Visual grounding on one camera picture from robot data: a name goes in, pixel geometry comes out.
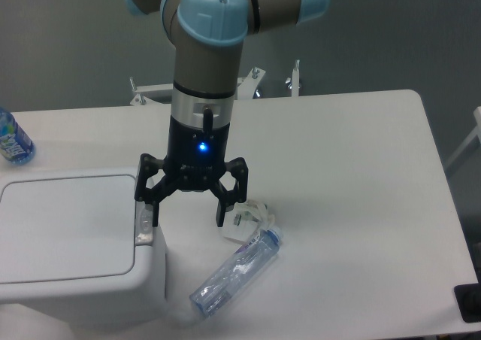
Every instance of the silver metal ring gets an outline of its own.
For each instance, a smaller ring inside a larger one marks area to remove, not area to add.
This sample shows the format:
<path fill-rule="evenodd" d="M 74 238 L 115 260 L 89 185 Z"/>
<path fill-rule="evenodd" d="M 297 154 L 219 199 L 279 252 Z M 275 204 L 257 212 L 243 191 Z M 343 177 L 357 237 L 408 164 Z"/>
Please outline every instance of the silver metal ring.
<path fill-rule="evenodd" d="M 184 126 L 202 129 L 204 109 L 210 108 L 213 113 L 213 128 L 221 128 L 231 122 L 232 107 L 237 93 L 223 99 L 205 99 L 189 96 L 177 88 L 172 90 L 171 115 Z"/>

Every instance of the bottle cap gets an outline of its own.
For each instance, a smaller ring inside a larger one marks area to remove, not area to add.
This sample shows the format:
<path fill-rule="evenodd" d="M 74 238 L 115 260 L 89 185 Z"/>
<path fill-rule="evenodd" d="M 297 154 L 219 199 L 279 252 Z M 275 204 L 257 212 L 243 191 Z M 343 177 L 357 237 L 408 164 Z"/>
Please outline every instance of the bottle cap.
<path fill-rule="evenodd" d="M 280 241 L 283 237 L 284 237 L 284 234 L 283 232 L 280 230 L 280 228 L 278 226 L 272 226 L 270 229 L 268 229 L 268 231 L 274 235 L 278 241 Z"/>

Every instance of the robotic arm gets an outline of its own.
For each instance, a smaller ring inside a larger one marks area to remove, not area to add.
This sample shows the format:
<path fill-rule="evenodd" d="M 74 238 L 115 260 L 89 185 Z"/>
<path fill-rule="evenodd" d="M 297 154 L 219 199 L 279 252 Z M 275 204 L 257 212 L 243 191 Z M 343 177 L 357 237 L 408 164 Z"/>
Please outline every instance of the robotic arm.
<path fill-rule="evenodd" d="M 135 200 L 153 206 L 176 190 L 210 190 L 218 198 L 216 222 L 247 200 L 243 158 L 224 162 L 237 76 L 246 35 L 321 16 L 329 0 L 126 0 L 133 14 L 161 11 L 164 30 L 176 47 L 168 151 L 164 159 L 143 154 Z M 147 180 L 163 170 L 153 188 Z M 236 180 L 227 190 L 220 178 Z"/>

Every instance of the black object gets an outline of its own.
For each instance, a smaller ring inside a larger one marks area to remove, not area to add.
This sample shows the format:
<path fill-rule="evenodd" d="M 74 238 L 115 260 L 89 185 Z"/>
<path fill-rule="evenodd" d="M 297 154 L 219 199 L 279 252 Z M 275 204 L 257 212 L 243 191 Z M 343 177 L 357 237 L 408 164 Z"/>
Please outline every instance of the black object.
<path fill-rule="evenodd" d="M 458 285 L 454 294 L 464 322 L 481 322 L 481 284 Z"/>
<path fill-rule="evenodd" d="M 168 151 L 164 159 L 142 154 L 135 184 L 135 200 L 153 206 L 153 226 L 159 225 L 159 203 L 176 190 L 204 192 L 210 190 L 219 199 L 216 222 L 224 224 L 226 211 L 236 202 L 247 200 L 249 169 L 244 158 L 224 162 L 229 125 L 213 129 L 212 110 L 203 113 L 203 128 L 184 126 L 171 117 Z M 163 170 L 165 176 L 153 188 L 147 180 Z M 227 190 L 220 178 L 226 173 L 235 178 Z"/>

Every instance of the blue bottle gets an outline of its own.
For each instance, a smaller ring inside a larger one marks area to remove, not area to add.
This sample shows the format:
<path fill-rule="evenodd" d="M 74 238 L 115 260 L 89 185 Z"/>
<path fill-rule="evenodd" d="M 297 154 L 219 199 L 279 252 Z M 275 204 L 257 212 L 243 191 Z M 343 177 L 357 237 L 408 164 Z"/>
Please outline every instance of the blue bottle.
<path fill-rule="evenodd" d="M 16 165 L 27 163 L 35 155 L 30 137 L 18 125 L 9 111 L 0 107 L 0 153 Z"/>
<path fill-rule="evenodd" d="M 276 226 L 259 230 L 189 297 L 204 317 L 214 315 L 279 251 L 281 238 Z"/>

